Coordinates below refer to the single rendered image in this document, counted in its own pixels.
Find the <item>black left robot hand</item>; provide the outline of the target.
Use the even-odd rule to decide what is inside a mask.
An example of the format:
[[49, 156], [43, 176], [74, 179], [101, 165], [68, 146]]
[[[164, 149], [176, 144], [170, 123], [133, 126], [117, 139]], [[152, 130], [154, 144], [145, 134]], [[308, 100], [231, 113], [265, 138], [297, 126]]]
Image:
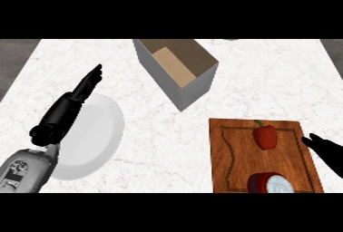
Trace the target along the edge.
[[83, 77], [74, 91], [67, 92], [52, 104], [40, 123], [31, 129], [31, 142], [37, 146], [45, 147], [62, 141], [79, 117], [82, 105], [101, 81], [102, 65], [98, 64]]

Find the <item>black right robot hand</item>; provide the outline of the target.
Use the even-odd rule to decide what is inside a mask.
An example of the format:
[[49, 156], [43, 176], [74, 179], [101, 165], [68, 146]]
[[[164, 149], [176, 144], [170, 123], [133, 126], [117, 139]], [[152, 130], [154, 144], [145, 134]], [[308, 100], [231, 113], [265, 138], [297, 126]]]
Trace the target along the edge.
[[315, 151], [337, 176], [343, 178], [343, 146], [325, 140], [314, 133], [309, 134], [308, 138], [303, 137], [302, 141]]

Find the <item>brown wooden cutting board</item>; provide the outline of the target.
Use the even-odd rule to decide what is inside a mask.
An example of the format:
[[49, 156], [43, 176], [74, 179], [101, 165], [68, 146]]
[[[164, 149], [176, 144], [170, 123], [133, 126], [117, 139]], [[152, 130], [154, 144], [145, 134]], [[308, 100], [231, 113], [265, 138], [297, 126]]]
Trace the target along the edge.
[[244, 193], [254, 173], [277, 172], [293, 185], [296, 193], [323, 193], [299, 121], [262, 121], [278, 133], [278, 146], [262, 150], [252, 132], [259, 128], [254, 120], [210, 119], [210, 157], [213, 191]]

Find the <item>red can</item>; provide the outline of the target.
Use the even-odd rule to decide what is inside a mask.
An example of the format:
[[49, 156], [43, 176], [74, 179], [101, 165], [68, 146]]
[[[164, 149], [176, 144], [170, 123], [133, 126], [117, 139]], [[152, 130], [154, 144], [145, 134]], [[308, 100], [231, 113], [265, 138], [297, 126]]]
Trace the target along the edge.
[[247, 187], [250, 193], [294, 193], [291, 182], [277, 172], [253, 174]]

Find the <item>grey cardboard box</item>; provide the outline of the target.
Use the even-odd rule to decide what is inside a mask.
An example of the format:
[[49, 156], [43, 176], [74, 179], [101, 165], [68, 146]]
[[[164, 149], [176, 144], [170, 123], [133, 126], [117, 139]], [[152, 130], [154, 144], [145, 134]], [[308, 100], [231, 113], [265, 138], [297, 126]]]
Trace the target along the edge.
[[219, 61], [194, 39], [135, 39], [138, 60], [179, 111], [209, 92]]

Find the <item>white round plate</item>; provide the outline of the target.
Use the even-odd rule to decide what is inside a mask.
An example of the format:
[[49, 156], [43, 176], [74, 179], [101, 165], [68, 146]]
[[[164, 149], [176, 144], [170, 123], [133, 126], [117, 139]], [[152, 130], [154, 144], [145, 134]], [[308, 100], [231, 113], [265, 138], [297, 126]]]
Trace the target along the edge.
[[92, 175], [107, 164], [121, 143], [124, 118], [118, 103], [105, 95], [86, 100], [74, 125], [61, 142], [52, 177], [76, 180]]

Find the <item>red bell pepper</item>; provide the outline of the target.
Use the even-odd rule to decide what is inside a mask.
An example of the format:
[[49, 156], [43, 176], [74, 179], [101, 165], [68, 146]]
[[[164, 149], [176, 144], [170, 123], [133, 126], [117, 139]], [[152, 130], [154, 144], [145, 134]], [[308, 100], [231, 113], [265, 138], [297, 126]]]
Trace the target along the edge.
[[254, 121], [259, 127], [252, 131], [252, 136], [256, 145], [262, 150], [272, 150], [278, 146], [278, 133], [272, 125], [263, 125], [263, 123]]

